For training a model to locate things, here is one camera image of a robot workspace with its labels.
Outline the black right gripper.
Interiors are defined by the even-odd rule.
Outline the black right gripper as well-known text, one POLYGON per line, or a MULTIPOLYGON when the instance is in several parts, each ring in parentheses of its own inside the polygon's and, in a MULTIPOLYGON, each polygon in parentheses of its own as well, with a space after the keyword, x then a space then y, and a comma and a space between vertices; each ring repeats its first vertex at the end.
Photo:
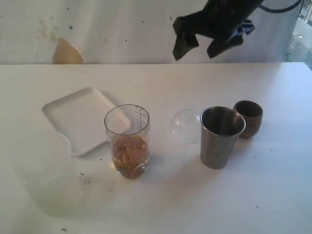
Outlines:
POLYGON ((177 17, 173 23, 176 34, 173 55, 180 60, 199 46, 196 34, 213 38, 207 49, 209 58, 240 46, 243 34, 255 29, 248 17, 258 8, 261 0, 209 0, 198 12, 177 17))

